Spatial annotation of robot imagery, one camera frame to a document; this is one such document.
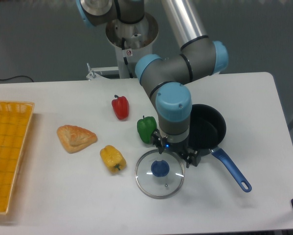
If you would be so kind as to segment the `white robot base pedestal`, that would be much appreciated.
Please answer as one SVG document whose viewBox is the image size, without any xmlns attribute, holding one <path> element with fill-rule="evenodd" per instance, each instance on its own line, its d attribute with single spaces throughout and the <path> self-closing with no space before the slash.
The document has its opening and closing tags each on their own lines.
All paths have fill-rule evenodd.
<svg viewBox="0 0 293 235">
<path fill-rule="evenodd" d="M 135 24 L 113 20 L 107 23 L 106 36 L 115 49 L 119 77 L 136 78 L 137 62 L 153 53 L 153 44 L 158 37 L 158 23 L 148 13 Z"/>
</svg>

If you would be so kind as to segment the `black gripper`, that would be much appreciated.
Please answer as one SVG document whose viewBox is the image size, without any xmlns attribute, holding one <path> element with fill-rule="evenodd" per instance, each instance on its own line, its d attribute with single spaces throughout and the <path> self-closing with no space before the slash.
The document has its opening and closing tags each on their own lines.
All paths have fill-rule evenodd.
<svg viewBox="0 0 293 235">
<path fill-rule="evenodd" d="M 178 135 L 168 135 L 155 129 L 151 134 L 150 141 L 158 149 L 159 154 L 162 154 L 164 150 L 181 154 L 187 168 L 191 165 L 197 167 L 201 161 L 200 151 L 188 148 L 188 139 L 189 131 Z"/>
</svg>

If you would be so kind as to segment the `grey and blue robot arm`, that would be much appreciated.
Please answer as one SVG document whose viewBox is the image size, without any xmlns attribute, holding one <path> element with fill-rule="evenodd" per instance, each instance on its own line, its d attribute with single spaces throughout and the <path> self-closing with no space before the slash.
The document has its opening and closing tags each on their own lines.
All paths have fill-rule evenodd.
<svg viewBox="0 0 293 235">
<path fill-rule="evenodd" d="M 200 150 L 189 144 L 192 103 L 186 84 L 223 71 L 228 53 L 223 43 L 210 40 L 193 1 L 162 2 L 180 47 L 179 55 L 166 60 L 147 49 L 158 35 L 158 25 L 145 12 L 144 1 L 79 0 L 76 4 L 85 23 L 107 25 L 106 35 L 119 50 L 120 76 L 136 77 L 158 114 L 157 119 L 137 122 L 141 140 L 197 166 Z"/>
</svg>

